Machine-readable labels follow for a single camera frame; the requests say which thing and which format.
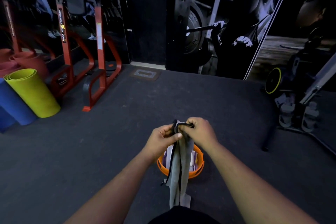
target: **dark carpet floor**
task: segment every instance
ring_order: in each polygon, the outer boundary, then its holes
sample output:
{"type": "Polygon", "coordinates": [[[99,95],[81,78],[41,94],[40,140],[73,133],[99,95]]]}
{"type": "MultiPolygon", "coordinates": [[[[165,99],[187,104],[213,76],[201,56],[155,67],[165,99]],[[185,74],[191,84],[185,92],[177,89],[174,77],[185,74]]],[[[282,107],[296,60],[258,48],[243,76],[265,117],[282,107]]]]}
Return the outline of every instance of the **dark carpet floor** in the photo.
{"type": "MultiPolygon", "coordinates": [[[[130,77],[126,66],[88,113],[81,87],[57,115],[15,125],[0,135],[0,222],[62,223],[142,149],[153,128],[175,118],[203,117],[219,141],[320,223],[336,218],[336,162],[310,138],[278,131],[270,152],[259,145],[275,122],[273,103],[254,82],[162,71],[155,81],[130,77]]],[[[336,94],[318,98],[316,134],[330,144],[336,94]]],[[[207,154],[190,180],[191,208],[221,223],[243,220],[207,154]]],[[[147,171],[125,223],[147,223],[169,209],[169,188],[156,165],[147,171]]]]}

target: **sneaker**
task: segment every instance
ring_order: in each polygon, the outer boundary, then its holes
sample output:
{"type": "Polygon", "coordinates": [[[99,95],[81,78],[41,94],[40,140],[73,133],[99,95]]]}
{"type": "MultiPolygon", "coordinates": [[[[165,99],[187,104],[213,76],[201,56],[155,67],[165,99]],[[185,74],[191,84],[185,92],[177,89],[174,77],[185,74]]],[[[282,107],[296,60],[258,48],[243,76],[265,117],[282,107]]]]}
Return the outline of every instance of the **sneaker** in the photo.
{"type": "Polygon", "coordinates": [[[88,38],[89,40],[97,40],[96,36],[91,34],[91,36],[88,38]]]}
{"type": "Polygon", "coordinates": [[[54,30],[54,35],[55,36],[61,36],[61,34],[57,30],[54,30]]]}
{"type": "Polygon", "coordinates": [[[49,30],[48,30],[48,36],[54,39],[56,38],[56,36],[49,30]]]}

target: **gray towel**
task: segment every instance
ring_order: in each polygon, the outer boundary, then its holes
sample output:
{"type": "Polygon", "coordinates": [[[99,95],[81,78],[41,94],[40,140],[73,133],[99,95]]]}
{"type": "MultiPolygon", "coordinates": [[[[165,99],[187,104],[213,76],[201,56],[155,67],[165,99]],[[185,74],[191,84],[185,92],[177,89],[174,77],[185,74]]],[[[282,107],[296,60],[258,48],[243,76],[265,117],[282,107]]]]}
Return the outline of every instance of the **gray towel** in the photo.
{"type": "MultiPolygon", "coordinates": [[[[175,120],[173,124],[174,134],[179,132],[178,126],[181,124],[192,126],[192,124],[186,124],[175,120]]],[[[182,132],[182,134],[182,139],[174,143],[168,178],[164,181],[170,188],[170,208],[173,208],[175,205],[190,208],[191,197],[186,194],[186,190],[194,141],[186,133],[182,132]]]]}

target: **yellow yoga mat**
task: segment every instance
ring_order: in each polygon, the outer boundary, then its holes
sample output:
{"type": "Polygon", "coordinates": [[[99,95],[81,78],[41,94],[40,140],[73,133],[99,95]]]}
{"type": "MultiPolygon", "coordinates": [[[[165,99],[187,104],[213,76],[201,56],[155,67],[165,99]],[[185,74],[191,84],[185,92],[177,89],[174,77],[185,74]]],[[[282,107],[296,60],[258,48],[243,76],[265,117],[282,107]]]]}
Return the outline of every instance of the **yellow yoga mat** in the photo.
{"type": "Polygon", "coordinates": [[[4,79],[38,117],[50,117],[60,111],[60,105],[35,69],[21,69],[6,75],[4,79]]]}

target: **orange bucket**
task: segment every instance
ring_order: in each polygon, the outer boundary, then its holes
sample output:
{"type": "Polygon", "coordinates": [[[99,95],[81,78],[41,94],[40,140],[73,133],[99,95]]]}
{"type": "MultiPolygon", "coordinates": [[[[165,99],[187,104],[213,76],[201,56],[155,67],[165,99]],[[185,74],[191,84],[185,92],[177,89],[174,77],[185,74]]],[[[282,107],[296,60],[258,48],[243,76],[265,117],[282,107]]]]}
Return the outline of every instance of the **orange bucket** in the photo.
{"type": "MultiPolygon", "coordinates": [[[[198,168],[195,171],[189,172],[189,179],[195,178],[196,176],[198,176],[202,172],[203,167],[204,167],[203,153],[195,144],[194,144],[194,151],[197,152],[196,164],[198,165],[198,168]]],[[[168,176],[169,170],[165,168],[162,164],[163,155],[164,153],[161,155],[160,158],[157,159],[156,163],[160,171],[166,176],[168,176]]]]}

